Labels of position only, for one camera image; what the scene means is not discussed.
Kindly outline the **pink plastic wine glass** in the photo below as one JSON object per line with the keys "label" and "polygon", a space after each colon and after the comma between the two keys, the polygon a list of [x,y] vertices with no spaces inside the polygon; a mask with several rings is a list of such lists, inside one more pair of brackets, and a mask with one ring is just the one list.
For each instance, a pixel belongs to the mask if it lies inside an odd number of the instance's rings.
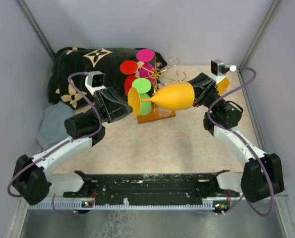
{"label": "pink plastic wine glass", "polygon": [[139,76],[150,79],[154,72],[154,66],[151,61],[154,59],[154,53],[150,49],[139,50],[136,54],[139,65]]}

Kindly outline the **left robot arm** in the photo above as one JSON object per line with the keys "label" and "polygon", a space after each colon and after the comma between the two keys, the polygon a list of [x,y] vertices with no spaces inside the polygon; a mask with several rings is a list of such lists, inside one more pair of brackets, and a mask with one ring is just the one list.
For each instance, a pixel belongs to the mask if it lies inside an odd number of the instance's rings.
{"label": "left robot arm", "polygon": [[132,113],[114,88],[94,93],[93,109],[64,121],[68,137],[33,157],[17,159],[11,185],[28,204],[36,205],[49,195],[75,193],[82,197],[92,190],[90,179],[82,172],[55,175],[54,171],[72,157],[98,144],[106,130],[100,122],[112,123]]}

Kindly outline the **clear wine glass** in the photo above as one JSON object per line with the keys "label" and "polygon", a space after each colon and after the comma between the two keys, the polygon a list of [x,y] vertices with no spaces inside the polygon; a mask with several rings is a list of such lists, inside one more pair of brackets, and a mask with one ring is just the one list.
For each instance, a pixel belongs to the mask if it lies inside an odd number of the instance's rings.
{"label": "clear wine glass", "polygon": [[172,111],[164,110],[164,109],[158,109],[158,114],[162,118],[169,117],[171,115]]}

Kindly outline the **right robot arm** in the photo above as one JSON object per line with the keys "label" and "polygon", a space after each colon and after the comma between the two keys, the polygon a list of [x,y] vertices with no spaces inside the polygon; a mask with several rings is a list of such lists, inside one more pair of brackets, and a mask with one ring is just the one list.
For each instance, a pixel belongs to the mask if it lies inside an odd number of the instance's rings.
{"label": "right robot arm", "polygon": [[283,192],[279,156],[259,149],[236,128],[243,113],[242,107],[222,99],[216,82],[205,73],[190,80],[190,84],[195,92],[194,107],[208,108],[203,120],[205,130],[226,145],[243,167],[241,173],[218,173],[216,180],[210,183],[211,192],[222,196],[227,190],[232,190],[244,194],[251,203]]}

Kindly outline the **green plastic wine glass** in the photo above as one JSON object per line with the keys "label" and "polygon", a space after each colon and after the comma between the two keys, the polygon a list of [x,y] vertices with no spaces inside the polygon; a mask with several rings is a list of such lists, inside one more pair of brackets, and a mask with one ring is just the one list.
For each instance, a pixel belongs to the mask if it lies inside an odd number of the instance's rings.
{"label": "green plastic wine glass", "polygon": [[141,102],[142,99],[149,99],[147,94],[151,90],[151,82],[146,78],[138,78],[133,81],[128,92],[128,104],[132,107],[135,116],[144,116],[151,112],[151,102]]}

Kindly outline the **red plastic wine glass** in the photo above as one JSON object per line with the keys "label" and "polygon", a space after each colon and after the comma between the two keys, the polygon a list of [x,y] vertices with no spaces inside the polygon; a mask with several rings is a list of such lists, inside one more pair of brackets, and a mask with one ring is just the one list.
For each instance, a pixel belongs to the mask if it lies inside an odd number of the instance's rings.
{"label": "red plastic wine glass", "polygon": [[126,75],[126,79],[124,81],[124,91],[125,94],[128,95],[130,88],[132,87],[132,83],[137,77],[134,75],[138,69],[137,62],[133,60],[126,60],[120,65],[120,71]]}

